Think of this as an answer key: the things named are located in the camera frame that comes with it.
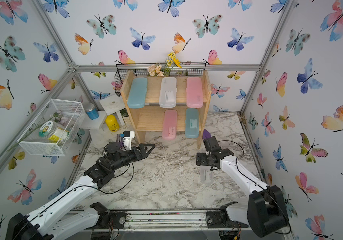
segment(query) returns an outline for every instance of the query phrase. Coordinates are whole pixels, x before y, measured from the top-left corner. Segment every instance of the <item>orange butterfly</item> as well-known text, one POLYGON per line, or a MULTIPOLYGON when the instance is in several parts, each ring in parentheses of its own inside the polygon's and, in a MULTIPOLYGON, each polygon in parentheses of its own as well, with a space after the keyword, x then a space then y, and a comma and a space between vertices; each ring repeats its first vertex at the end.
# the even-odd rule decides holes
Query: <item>orange butterfly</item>
POLYGON ((13 94, 10 91, 9 80, 6 79, 7 89, 0 85, 0 108, 11 109, 13 105, 12 100, 14 99, 13 94))

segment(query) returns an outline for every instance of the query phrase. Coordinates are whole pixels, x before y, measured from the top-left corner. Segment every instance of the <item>white wire basket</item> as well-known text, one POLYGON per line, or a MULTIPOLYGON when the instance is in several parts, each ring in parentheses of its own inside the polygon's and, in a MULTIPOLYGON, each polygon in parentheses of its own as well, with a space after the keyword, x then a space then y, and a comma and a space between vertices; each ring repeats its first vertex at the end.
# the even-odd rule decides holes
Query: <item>white wire basket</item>
POLYGON ((65 156, 66 150, 76 137, 85 115, 80 102, 50 99, 35 117, 33 123, 26 128, 18 139, 19 145, 31 155, 65 156), (45 122, 54 120, 52 114, 57 111, 61 111, 62 116, 68 118, 68 121, 64 125, 65 129, 62 136, 54 143, 49 139, 39 137, 39 130, 45 122))

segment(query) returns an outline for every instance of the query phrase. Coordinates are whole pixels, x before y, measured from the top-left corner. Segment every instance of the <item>yellow container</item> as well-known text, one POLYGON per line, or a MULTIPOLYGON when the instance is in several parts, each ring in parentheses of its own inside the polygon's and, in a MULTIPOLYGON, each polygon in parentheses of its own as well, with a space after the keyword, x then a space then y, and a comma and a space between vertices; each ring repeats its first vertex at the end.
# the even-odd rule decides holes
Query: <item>yellow container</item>
POLYGON ((118 124, 117 119, 114 115, 107 116, 105 122, 109 130, 112 132, 116 132, 120 128, 120 125, 118 124))

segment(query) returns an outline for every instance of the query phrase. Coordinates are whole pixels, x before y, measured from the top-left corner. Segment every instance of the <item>blue jar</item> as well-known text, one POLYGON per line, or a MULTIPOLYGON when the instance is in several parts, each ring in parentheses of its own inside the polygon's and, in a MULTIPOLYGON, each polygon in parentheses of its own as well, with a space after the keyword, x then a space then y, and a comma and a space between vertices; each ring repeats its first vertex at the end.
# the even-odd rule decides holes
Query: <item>blue jar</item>
POLYGON ((97 119, 99 117, 99 113, 98 113, 97 109, 95 108, 94 104, 88 103, 84 106, 84 108, 85 108, 85 112, 86 112, 87 116, 91 120, 97 119))

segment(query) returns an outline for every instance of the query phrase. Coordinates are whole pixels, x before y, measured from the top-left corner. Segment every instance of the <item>wall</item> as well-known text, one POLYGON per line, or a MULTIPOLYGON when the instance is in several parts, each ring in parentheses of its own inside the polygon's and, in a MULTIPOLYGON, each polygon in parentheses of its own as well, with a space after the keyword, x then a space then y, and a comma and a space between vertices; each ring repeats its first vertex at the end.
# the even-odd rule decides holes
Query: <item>wall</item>
POLYGON ((332 239, 343 239, 343 131, 337 131, 343 129, 343 17, 336 27, 342 29, 341 38, 336 39, 337 35, 332 30, 320 31, 326 16, 334 17, 329 21, 332 24, 343 11, 336 11, 339 2, 343 1, 301 1, 293 9, 279 37, 282 50, 270 57, 267 69, 271 73, 263 85, 261 82, 257 84, 252 93, 253 99, 245 111, 247 121, 252 113, 258 122, 255 130, 248 124, 248 130, 254 143, 259 139, 259 160, 265 173, 272 176, 272 184, 284 187, 285 198, 290 199, 287 206, 292 209, 292 205, 297 213, 293 214, 291 211, 290 224, 299 239, 312 239, 316 233, 332 235, 332 239), (301 34, 310 34, 310 38, 303 43, 303 50, 294 55, 294 51, 285 50, 290 30, 298 32, 298 28, 303 29, 301 34), (307 68, 305 71, 304 67, 310 58, 312 69, 307 68), (298 79, 307 79, 313 71, 315 73, 312 78, 322 85, 310 78, 307 81, 310 84, 308 92, 301 92, 302 83, 298 79), (284 95, 282 88, 275 92, 277 85, 274 80, 279 80, 283 73, 287 73, 284 95), (263 98, 267 98, 262 104, 263 108, 257 102, 260 93, 263 98), (289 120, 295 124, 295 127, 288 127, 286 130, 279 119, 280 115, 284 115, 285 106, 290 114, 289 120), (265 136, 265 128, 261 124, 267 113, 270 120, 273 120, 271 126, 275 129, 275 133, 269 132, 269 136, 265 136), (305 145, 302 143, 302 133, 308 137, 310 145, 315 140, 314 144, 318 145, 315 148, 325 150, 310 151, 315 155, 315 161, 306 161, 311 156, 305 156, 305 147, 303 155, 300 155, 300 145, 305 145), (277 151, 279 146, 282 148, 281 158, 284 158, 282 162, 287 172, 281 165, 279 170, 276 168, 275 160, 279 158, 273 156, 273 151, 277 151), (307 175, 307 182, 299 181, 299 184, 305 188, 311 200, 308 200, 296 181, 296 176, 301 176, 302 172, 307 175), (310 225, 315 218, 318 222, 310 225))

